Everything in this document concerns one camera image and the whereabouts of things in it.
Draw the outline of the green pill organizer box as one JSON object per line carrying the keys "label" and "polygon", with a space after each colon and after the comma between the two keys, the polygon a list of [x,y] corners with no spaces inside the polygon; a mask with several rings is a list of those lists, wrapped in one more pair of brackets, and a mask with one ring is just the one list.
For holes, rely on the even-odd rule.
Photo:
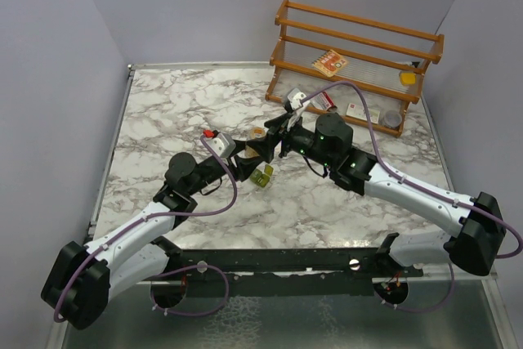
{"label": "green pill organizer box", "polygon": [[266,164],[263,169],[256,168],[250,175],[250,181],[260,188],[266,188],[274,173],[274,169],[269,164]]}

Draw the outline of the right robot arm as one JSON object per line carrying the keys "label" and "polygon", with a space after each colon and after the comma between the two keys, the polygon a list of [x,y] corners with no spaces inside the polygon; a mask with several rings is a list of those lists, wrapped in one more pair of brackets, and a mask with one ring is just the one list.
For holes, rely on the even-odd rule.
{"label": "right robot arm", "polygon": [[408,177],[382,163],[374,154],[352,144],[353,130],[337,114],[323,114],[310,131],[283,114],[265,124],[267,132],[251,142],[266,162],[293,151],[324,166],[324,175],[338,187],[400,206],[438,226],[417,235],[388,235],[375,266],[393,276],[415,264],[453,263],[472,275],[487,276],[506,230],[495,197],[480,193],[472,198]]}

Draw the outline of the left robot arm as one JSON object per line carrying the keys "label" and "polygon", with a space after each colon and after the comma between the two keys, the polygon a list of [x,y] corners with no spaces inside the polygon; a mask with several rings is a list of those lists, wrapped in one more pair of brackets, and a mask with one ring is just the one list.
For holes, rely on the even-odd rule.
{"label": "left robot arm", "polygon": [[245,181],[274,153],[265,138],[238,141],[205,132],[200,140],[209,157],[197,162],[189,153],[175,154],[162,188],[128,223],[84,245],[71,241],[59,251],[41,292],[56,323],[85,329],[111,299],[134,284],[156,275],[175,277],[181,260],[163,251],[156,239],[197,216],[194,194],[223,177],[233,186]]}

